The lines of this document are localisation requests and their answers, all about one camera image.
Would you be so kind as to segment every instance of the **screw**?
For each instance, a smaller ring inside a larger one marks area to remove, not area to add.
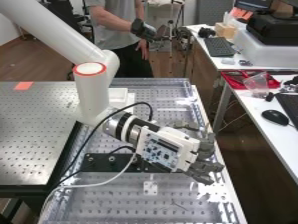
[[[109,161],[113,162],[115,160],[114,156],[109,157]]]

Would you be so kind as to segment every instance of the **white desk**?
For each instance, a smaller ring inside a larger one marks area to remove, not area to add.
[[[222,58],[210,56],[206,44],[203,42],[203,38],[200,38],[198,36],[198,31],[202,27],[214,29],[214,26],[207,26],[204,24],[186,26],[186,29],[190,30],[190,32],[191,32],[191,34],[195,38],[195,41],[200,45],[207,57],[210,58],[210,61],[212,62],[214,66],[216,68],[216,71],[223,71],[223,70],[264,70],[264,71],[268,71],[268,70],[276,70],[276,71],[279,71],[279,70],[283,70],[283,71],[284,70],[294,70],[294,71],[296,71],[298,70],[298,67],[290,68],[290,67],[240,66],[239,65],[239,60],[247,60],[247,59],[243,57],[242,54],[238,54],[238,53],[235,53],[235,55],[232,57],[234,60],[235,60],[234,65],[222,64],[220,63]]]
[[[291,80],[294,76],[295,75],[279,75],[274,76],[274,78],[278,81],[287,81]],[[216,133],[220,127],[230,93],[235,95],[247,115],[298,184],[298,131],[291,126],[283,127],[268,122],[260,116],[262,112],[270,109],[278,110],[286,114],[275,98],[271,102],[266,102],[263,99],[252,98],[248,90],[234,90],[230,88],[228,84],[224,83],[223,94],[212,124],[214,132]]]

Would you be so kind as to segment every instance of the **black pants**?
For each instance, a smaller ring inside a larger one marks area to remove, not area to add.
[[[111,50],[119,58],[117,78],[153,78],[149,60],[142,59],[141,49],[135,51],[137,44]]]

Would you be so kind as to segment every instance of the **computer monitor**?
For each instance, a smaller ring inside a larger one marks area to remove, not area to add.
[[[235,0],[234,6],[247,11],[267,11],[271,7],[272,0]]]

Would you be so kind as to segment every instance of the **computer mouse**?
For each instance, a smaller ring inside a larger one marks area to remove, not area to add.
[[[287,126],[290,122],[287,116],[276,110],[263,111],[262,117],[282,126]]]

